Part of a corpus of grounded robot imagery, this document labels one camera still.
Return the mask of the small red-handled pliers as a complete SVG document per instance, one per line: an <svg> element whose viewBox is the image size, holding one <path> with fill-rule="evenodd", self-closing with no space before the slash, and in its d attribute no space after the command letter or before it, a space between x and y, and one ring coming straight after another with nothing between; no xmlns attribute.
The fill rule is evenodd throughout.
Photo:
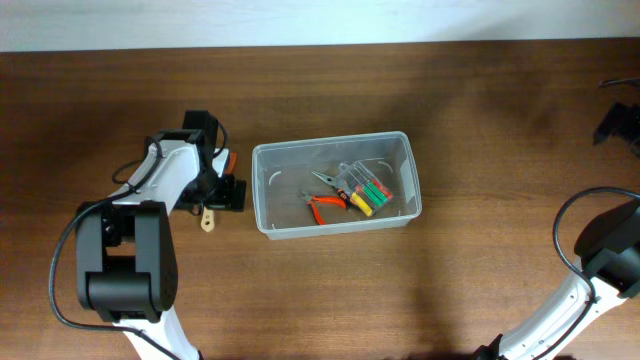
<svg viewBox="0 0 640 360"><path fill-rule="evenodd" d="M311 213L314 217L314 220L317 225L325 225L326 222L322 217L318 205L329 205L339 207L343 210L347 209L346 202L337 196L325 196L325 195L313 195L308 192L301 192L299 197L306 203L306 205L311 210Z"/></svg>

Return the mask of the screwdriver set clear case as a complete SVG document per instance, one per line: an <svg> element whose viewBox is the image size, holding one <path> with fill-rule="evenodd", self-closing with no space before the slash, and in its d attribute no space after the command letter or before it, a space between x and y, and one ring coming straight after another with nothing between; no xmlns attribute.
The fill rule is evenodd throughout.
<svg viewBox="0 0 640 360"><path fill-rule="evenodd" d="M338 169L337 177L345 183L343 191L365 216L373 216L394 198L391 190L362 161L341 163Z"/></svg>

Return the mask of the orange scraper wooden handle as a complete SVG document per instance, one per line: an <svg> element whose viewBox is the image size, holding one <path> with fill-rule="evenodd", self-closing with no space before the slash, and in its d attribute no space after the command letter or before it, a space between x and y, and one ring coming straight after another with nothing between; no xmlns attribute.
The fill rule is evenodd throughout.
<svg viewBox="0 0 640 360"><path fill-rule="evenodd" d="M234 172L237 161L237 154L230 151L230 159L228 166L223 175L231 175ZM212 209L204 206L202 208L201 228L205 232L211 232L215 228L215 214Z"/></svg>

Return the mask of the orange black long-nose pliers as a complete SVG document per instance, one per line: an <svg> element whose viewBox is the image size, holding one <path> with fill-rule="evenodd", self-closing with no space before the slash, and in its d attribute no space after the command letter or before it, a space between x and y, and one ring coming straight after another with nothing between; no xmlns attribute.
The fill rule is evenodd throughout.
<svg viewBox="0 0 640 360"><path fill-rule="evenodd" d="M336 191L338 197L345 202L347 207L355 205L351 200L351 191L348 189L348 185L344 180L317 171L312 171L312 174L325 184L331 186Z"/></svg>

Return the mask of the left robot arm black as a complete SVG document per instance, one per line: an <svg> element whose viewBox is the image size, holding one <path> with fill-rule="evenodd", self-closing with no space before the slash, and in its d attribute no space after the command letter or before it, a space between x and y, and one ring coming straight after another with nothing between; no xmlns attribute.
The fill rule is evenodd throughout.
<svg viewBox="0 0 640 360"><path fill-rule="evenodd" d="M143 359L199 359L174 308L178 267L169 215L241 212L246 182L227 169L228 135L206 110L146 139L139 168L99 205L85 205L76 231L78 299L103 328L125 333Z"/></svg>

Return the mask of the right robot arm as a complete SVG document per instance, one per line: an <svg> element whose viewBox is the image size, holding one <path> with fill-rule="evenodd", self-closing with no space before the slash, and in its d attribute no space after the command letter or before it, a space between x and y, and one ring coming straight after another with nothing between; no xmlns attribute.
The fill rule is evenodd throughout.
<svg viewBox="0 0 640 360"><path fill-rule="evenodd" d="M579 199L605 193L629 200L590 221L576 240L576 259L569 260L559 241L562 218ZM573 195L556 214L552 240L569 274L531 317L479 347L474 359L552 359L599 316L639 295L637 192L594 187Z"/></svg>

